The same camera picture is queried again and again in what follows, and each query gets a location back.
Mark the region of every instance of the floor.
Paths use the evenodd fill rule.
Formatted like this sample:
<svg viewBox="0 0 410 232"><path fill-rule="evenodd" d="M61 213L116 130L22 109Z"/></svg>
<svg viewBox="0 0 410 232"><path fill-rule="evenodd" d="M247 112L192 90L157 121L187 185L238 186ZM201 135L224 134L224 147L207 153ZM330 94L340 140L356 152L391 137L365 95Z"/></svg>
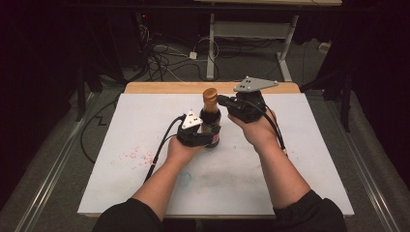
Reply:
<svg viewBox="0 0 410 232"><path fill-rule="evenodd" d="M299 86L312 81L326 55L318 52L318 41L291 44L286 62L290 74ZM218 81L242 80L245 75L282 81L275 59L279 41L221 42ZM186 60L190 48L174 43L159 44L155 49L164 52L158 63L166 65L161 76L151 63L149 73L137 81L201 81L206 64ZM204 52L198 60L206 59ZM133 68L125 68L125 76L132 76ZM79 201L92 172L94 160L101 148L110 118L115 110L110 102L124 90L107 76L102 76L101 93L87 92L87 111L77 122L76 96L73 108L55 126L42 148L30 163L13 196L0 214L0 231L90 231L95 218L76 213ZM398 177L395 168L375 138L371 126L352 93L349 115L350 133L338 120L339 101L324 101L321 91L306 92L308 102L323 135L340 178L345 185L352 206L353 217L346 218L349 231L405 231L410 228L410 194ZM270 221L167 220L167 231L268 231Z"/></svg>

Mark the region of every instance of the desk leg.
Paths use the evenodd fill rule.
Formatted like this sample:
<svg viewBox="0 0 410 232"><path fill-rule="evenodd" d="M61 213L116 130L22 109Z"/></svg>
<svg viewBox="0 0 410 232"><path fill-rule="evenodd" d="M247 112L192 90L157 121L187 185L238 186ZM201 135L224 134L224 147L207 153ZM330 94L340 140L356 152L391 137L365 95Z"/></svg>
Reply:
<svg viewBox="0 0 410 232"><path fill-rule="evenodd" d="M215 14L211 14L211 20L209 23L209 53L208 53L208 63L206 68L206 79L213 80L214 79L214 62L215 62L215 54L214 54L214 37L215 37Z"/></svg>
<svg viewBox="0 0 410 232"><path fill-rule="evenodd" d="M195 232L203 232L204 231L204 225L202 223L202 220L201 219L196 219L195 223L196 223Z"/></svg>
<svg viewBox="0 0 410 232"><path fill-rule="evenodd" d="M283 52L277 53L278 63L279 63L280 71L282 73L284 81L292 81L292 78L290 77L289 69L287 69L285 58L286 58L287 51L289 50L290 43L292 42L293 33L295 32L296 23L298 22L298 18L299 18L298 15L294 15L292 17L292 22L289 25L289 28L286 34L286 39L284 41Z"/></svg>

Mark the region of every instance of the wearable robotic hand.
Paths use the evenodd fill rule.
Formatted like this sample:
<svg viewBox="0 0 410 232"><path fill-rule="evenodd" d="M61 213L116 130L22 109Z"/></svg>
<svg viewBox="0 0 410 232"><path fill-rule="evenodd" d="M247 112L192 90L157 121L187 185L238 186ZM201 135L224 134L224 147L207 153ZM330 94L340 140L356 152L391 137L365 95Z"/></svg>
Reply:
<svg viewBox="0 0 410 232"><path fill-rule="evenodd" d="M193 111L183 116L183 122L178 127L177 139L187 147L205 146L212 143L215 134L220 132L220 127L215 127L211 132L198 133L202 119Z"/></svg>
<svg viewBox="0 0 410 232"><path fill-rule="evenodd" d="M240 119L244 123L251 123L259 120L264 116L277 135L278 142L282 151L286 154L286 148L283 143L276 119L275 122L266 114L267 108L269 108L263 100L261 89L277 86L277 81L257 79L253 77L246 77L239 85L234 88L236 97L227 97L224 95L218 95L218 104L225 106L232 116Z"/></svg>

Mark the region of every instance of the black sleeve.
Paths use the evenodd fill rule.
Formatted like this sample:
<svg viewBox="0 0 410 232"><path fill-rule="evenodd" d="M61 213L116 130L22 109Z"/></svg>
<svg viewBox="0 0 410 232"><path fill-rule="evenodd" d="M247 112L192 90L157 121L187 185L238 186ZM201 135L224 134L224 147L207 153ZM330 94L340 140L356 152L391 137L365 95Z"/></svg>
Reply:
<svg viewBox="0 0 410 232"><path fill-rule="evenodd" d="M163 225L153 210L144 203L130 198L104 211L93 231L162 231Z"/></svg>
<svg viewBox="0 0 410 232"><path fill-rule="evenodd" d="M274 209L275 231L347 231L341 210L331 200L313 190L285 209Z"/></svg>

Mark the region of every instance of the dark background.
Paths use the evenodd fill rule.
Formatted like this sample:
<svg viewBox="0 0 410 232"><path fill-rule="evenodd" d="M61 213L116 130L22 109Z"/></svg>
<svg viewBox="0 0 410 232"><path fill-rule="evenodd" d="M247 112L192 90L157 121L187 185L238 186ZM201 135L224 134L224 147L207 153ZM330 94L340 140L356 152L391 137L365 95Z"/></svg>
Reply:
<svg viewBox="0 0 410 232"><path fill-rule="evenodd" d="M303 43L312 38L321 42L334 39L318 78L340 66L352 71L353 90L365 115L398 173L410 186L406 172L406 143L410 139L409 8L404 0L343 4L366 7L375 3L383 6L376 15L350 16L343 21L325 15L301 16L294 40ZM97 75L107 73L121 79L121 67L138 64L132 54L138 53L139 47L128 17L99 13L89 15L85 21L82 14L66 12L50 0L0 5L3 207L49 131L70 109L69 97L75 90L79 67L85 70L84 78L90 88L99 91ZM184 30L166 31L167 15L148 23L154 30L188 44L207 30L204 15L189 14L176 19ZM117 50L113 49L117 44L132 46L118 45ZM321 87L339 85L339 80L334 79Z"/></svg>

